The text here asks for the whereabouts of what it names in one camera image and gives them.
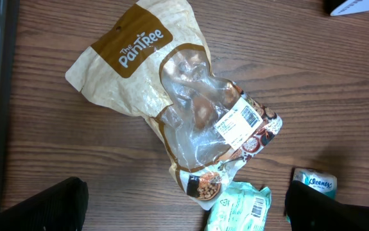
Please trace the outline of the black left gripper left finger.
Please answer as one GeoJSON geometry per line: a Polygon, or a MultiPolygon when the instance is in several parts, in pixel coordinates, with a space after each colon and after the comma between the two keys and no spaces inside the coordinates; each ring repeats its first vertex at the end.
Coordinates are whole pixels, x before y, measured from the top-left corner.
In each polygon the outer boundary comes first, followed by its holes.
{"type": "Polygon", "coordinates": [[[0,231],[81,231],[88,201],[87,183],[72,176],[0,212],[0,231]]]}

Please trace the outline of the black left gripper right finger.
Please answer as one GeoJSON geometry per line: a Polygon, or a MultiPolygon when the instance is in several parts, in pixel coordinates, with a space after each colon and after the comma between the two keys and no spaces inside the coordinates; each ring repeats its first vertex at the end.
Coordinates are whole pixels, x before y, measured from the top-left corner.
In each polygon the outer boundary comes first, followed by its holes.
{"type": "Polygon", "coordinates": [[[369,231],[369,207],[339,203],[299,181],[287,190],[285,210],[292,231],[369,231]]]}

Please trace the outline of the light teal snack packet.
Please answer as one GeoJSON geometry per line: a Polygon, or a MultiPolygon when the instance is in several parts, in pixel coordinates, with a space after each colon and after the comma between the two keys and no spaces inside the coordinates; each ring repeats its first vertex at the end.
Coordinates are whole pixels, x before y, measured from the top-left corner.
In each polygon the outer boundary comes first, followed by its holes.
{"type": "Polygon", "coordinates": [[[232,182],[210,210],[205,231],[264,231],[271,190],[232,182]]]}

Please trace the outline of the cream brown bread bag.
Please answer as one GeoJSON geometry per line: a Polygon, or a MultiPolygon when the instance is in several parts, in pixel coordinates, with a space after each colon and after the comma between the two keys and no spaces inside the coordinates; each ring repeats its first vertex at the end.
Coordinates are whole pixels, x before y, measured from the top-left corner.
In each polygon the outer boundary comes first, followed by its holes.
{"type": "Polygon", "coordinates": [[[187,1],[136,2],[65,79],[93,104],[143,118],[176,183],[205,210],[282,127],[272,109],[213,74],[187,1]]]}

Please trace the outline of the white barcode scanner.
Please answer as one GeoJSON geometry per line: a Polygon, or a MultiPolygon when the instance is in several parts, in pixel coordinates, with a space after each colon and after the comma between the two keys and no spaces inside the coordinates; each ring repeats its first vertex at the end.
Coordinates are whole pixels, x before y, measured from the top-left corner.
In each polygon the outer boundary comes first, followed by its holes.
{"type": "Polygon", "coordinates": [[[324,0],[324,10],[330,16],[369,11],[369,0],[324,0]]]}

